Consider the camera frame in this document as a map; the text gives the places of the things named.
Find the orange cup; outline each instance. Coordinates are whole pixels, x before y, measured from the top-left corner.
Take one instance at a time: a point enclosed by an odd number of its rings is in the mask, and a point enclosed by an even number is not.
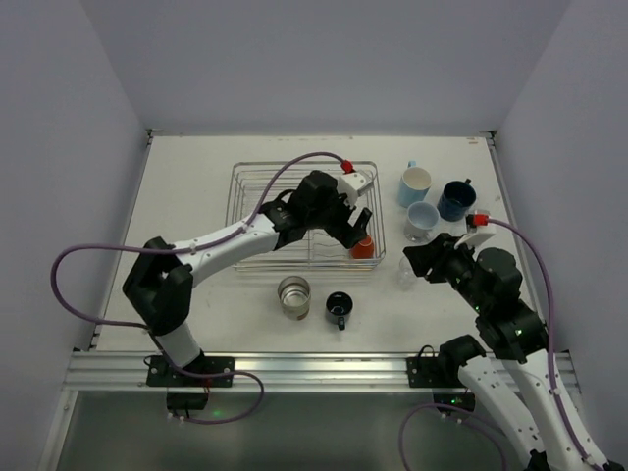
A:
[[[349,254],[352,258],[373,258],[375,254],[375,243],[369,235],[365,239],[360,240],[355,244],[353,248],[349,250]]]

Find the white table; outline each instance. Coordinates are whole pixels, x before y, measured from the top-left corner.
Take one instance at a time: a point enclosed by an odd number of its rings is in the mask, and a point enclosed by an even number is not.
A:
[[[215,352],[411,352],[429,343],[474,334],[475,313],[449,285],[418,280],[412,290],[396,282],[405,210],[395,203],[398,180],[408,160],[431,172],[427,201],[436,204],[445,183],[469,178],[478,193],[477,208],[507,220],[503,197],[487,143],[481,138],[402,136],[157,136],[155,137],[133,210],[126,244],[143,245],[161,236],[165,241],[190,239],[220,229],[233,165],[242,161],[286,161],[306,152],[327,150],[350,160],[378,165],[387,253],[367,274],[296,272],[312,286],[308,317],[300,322],[282,314],[277,285],[286,273],[251,276],[224,270],[193,293],[188,317],[200,346]],[[443,230],[450,230],[447,224]],[[513,236],[497,229],[487,246],[515,255]],[[107,319],[138,321],[122,293],[122,283],[135,259],[121,258],[106,310]],[[522,287],[522,297],[529,293]],[[324,317],[327,296],[336,290],[354,300],[344,332]],[[100,351],[151,351],[140,330],[103,327]]]

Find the gray floor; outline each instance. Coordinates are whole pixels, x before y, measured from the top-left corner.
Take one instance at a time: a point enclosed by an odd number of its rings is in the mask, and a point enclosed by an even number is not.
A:
[[[216,393],[211,402],[216,415],[227,417],[251,399]],[[417,394],[275,393],[244,421],[180,427],[167,422],[164,401],[163,394],[152,392],[84,393],[58,469],[401,470],[398,427],[420,403]],[[499,441],[510,469],[519,469],[512,448]],[[498,454],[484,437],[431,411],[411,420],[405,443],[416,471],[500,469]]]

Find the metal wire rack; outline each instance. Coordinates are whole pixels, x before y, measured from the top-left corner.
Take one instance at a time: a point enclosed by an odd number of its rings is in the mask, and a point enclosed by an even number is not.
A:
[[[270,178],[285,162],[241,162],[234,165],[229,189],[226,225],[233,224],[251,213]],[[321,230],[308,231],[303,240],[292,243],[276,252],[264,253],[235,264],[238,270],[372,270],[386,254],[384,221],[377,166],[373,162],[353,162],[355,170],[365,172],[373,179],[373,186],[357,201],[357,209],[351,215],[355,222],[363,207],[373,212],[367,232],[375,243],[373,258],[353,259],[336,240]],[[337,161],[322,160],[299,162],[288,168],[277,179],[266,200],[275,198],[285,189],[294,189],[312,170],[321,170],[333,177],[342,175]]]

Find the dark blue mug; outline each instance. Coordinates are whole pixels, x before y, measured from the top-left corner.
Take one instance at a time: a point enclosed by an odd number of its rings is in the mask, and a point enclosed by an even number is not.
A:
[[[441,217],[446,221],[460,221],[464,214],[475,203],[476,194],[470,180],[464,182],[449,182],[443,188],[437,208]]]

